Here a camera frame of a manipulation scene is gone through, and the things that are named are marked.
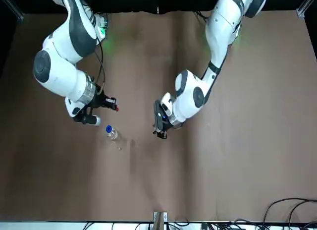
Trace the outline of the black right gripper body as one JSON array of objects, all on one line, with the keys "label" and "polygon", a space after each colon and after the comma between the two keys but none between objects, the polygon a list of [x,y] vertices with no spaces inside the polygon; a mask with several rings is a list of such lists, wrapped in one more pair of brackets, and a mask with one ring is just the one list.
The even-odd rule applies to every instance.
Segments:
[{"label": "black right gripper body", "polygon": [[89,107],[96,109],[99,107],[105,108],[105,100],[106,100],[106,95],[104,91],[101,91],[101,86],[96,84],[96,90],[93,99],[89,103]]}]

